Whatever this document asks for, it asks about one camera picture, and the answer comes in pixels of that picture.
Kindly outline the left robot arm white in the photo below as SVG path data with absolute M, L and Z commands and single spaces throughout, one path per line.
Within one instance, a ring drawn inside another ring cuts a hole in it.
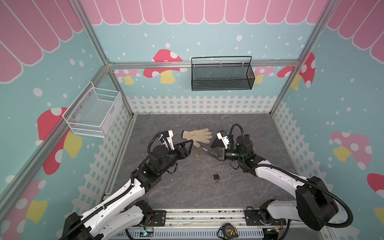
M 62 240 L 108 240 L 136 225 L 146 225 L 153 209 L 138 199 L 160 182 L 161 176 L 176 169 L 187 158 L 194 141 L 173 144 L 171 131 L 158 132 L 147 147 L 147 156 L 130 173 L 130 179 L 106 200 L 78 215 L 69 215 Z

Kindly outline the black padlock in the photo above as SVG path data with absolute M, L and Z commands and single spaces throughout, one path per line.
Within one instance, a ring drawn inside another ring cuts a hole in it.
M 220 174 L 219 173 L 215 173 L 213 175 L 214 177 L 214 180 L 215 180 L 215 184 L 218 185 L 219 184 L 219 180 L 220 180 Z

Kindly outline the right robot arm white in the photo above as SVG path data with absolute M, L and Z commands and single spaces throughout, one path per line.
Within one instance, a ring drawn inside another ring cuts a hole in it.
M 293 201 L 270 199 L 264 202 L 258 212 L 263 224 L 285 219 L 320 231 L 323 227 L 346 228 L 353 223 L 352 210 L 328 190 L 322 179 L 302 177 L 273 165 L 254 152 L 250 136 L 244 133 L 241 125 L 234 124 L 231 130 L 235 128 L 240 130 L 240 136 L 234 138 L 232 131 L 218 132 L 207 154 L 218 161 L 236 162 L 236 170 L 267 180 L 294 197 Z

